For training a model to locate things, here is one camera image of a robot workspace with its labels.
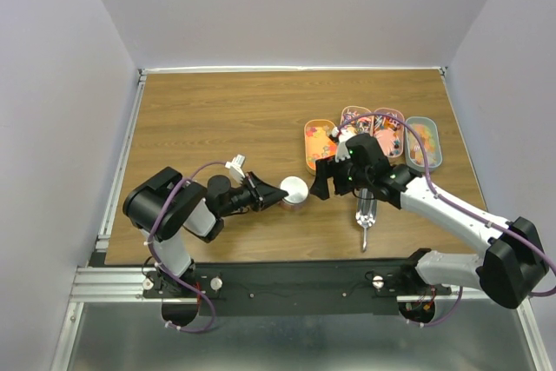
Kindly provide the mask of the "orange tray star candies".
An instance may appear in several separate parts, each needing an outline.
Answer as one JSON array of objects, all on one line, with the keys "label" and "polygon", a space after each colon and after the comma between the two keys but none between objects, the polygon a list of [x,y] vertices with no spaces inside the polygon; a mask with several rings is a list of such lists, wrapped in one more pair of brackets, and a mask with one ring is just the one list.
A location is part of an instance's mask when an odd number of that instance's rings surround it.
[{"label": "orange tray star candies", "polygon": [[316,173],[316,161],[334,156],[337,145],[328,137],[335,124],[328,119],[314,119],[305,124],[304,147],[306,168],[311,175]]}]

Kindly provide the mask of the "clear glass jar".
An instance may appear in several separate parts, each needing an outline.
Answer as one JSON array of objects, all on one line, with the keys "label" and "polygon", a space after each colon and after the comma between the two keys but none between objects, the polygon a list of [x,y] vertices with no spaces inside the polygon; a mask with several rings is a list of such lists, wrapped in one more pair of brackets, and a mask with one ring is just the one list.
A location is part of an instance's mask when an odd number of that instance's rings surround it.
[{"label": "clear glass jar", "polygon": [[307,203],[306,201],[290,202],[283,199],[281,201],[281,207],[284,208],[285,210],[296,211],[296,210],[303,209],[306,206],[306,203]]}]

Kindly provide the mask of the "beige tray swirl lollipops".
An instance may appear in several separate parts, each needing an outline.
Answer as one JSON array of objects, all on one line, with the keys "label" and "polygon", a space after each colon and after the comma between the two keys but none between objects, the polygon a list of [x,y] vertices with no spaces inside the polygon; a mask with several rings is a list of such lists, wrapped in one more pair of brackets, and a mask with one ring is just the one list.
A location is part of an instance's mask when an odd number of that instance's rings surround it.
[{"label": "beige tray swirl lollipops", "polygon": [[341,133],[343,135],[373,135],[374,116],[370,115],[371,110],[361,106],[347,106],[341,112]]}]

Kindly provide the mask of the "silver metal scoop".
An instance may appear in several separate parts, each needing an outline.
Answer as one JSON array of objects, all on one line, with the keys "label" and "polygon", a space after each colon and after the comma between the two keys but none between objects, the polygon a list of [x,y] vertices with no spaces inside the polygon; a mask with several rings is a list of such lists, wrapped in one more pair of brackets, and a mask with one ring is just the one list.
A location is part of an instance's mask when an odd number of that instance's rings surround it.
[{"label": "silver metal scoop", "polygon": [[354,192],[357,209],[355,220],[362,228],[361,233],[361,252],[367,251],[368,233],[376,223],[378,201],[370,189],[357,189]]}]

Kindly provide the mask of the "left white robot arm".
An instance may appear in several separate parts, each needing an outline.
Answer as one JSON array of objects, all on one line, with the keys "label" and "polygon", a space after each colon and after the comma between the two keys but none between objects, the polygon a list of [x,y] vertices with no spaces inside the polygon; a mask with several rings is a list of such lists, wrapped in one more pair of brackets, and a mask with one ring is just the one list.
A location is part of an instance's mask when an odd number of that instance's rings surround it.
[{"label": "left white robot arm", "polygon": [[261,212],[288,192],[244,172],[238,162],[220,162],[226,175],[209,178],[205,185],[166,167],[126,197],[122,212],[142,231],[144,245],[156,261],[163,287],[174,297],[194,289],[194,260],[186,250],[181,230],[210,243],[222,232],[226,217]]}]

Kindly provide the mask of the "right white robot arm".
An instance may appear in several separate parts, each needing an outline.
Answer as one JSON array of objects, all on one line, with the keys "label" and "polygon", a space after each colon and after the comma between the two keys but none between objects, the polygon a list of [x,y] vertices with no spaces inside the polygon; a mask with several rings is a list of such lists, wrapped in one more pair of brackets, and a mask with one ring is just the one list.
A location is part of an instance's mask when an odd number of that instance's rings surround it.
[{"label": "right white robot arm", "polygon": [[378,201],[428,219],[474,251],[463,255],[428,250],[400,272],[400,285],[409,294],[440,284],[477,288],[501,307],[515,309],[533,295],[548,273],[531,221],[492,215],[436,187],[418,170],[390,163],[368,134],[339,142],[334,156],[316,161],[310,193],[327,200],[357,189],[367,189]]}]

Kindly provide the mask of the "blue tray popsicle candies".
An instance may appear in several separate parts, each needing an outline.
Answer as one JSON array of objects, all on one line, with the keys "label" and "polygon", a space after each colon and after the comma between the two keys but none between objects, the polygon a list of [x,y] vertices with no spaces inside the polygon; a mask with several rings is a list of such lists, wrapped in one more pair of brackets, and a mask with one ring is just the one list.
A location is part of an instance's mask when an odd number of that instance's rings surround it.
[{"label": "blue tray popsicle candies", "polygon": [[420,147],[422,143],[427,155],[428,167],[431,172],[435,171],[443,162],[440,136],[436,123],[424,116],[410,116],[407,125],[417,134],[418,139],[411,130],[406,129],[406,164],[424,172],[424,157]]}]

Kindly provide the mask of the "pink tray round lollipops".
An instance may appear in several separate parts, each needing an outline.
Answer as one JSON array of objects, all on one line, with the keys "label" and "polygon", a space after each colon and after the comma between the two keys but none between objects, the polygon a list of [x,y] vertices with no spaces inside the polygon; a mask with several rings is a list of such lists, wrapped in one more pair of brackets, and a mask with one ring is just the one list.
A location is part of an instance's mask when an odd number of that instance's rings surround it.
[{"label": "pink tray round lollipops", "polygon": [[378,108],[374,116],[374,137],[389,159],[402,156],[404,150],[405,117],[396,109]]}]

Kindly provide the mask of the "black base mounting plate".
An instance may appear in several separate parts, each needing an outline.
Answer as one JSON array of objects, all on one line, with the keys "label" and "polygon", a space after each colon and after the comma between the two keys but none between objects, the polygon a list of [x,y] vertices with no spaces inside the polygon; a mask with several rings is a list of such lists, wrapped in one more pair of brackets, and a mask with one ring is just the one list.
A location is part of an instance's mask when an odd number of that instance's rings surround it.
[{"label": "black base mounting plate", "polygon": [[402,296],[450,295],[403,258],[307,262],[199,262],[187,282],[218,316],[397,315]]}]

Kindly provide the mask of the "aluminium frame rail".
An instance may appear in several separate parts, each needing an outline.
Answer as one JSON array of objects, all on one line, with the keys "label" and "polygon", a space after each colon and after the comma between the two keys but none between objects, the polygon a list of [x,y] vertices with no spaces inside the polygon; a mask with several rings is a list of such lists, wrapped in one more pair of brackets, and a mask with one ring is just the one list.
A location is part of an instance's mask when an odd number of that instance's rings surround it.
[{"label": "aluminium frame rail", "polygon": [[196,298],[147,298],[140,267],[78,268],[69,300],[72,302],[166,302],[196,304]]}]

